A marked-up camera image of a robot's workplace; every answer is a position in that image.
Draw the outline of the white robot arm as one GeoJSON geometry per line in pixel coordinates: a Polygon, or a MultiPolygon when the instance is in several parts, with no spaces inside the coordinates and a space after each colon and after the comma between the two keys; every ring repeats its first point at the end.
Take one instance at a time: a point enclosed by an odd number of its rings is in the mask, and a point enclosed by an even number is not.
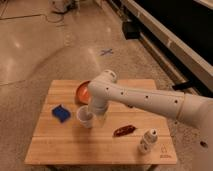
{"type": "Polygon", "coordinates": [[[198,129],[192,171],[213,171],[213,98],[183,92],[126,87],[112,70],[104,70],[88,85],[89,111],[104,115],[115,101],[198,129]]]}

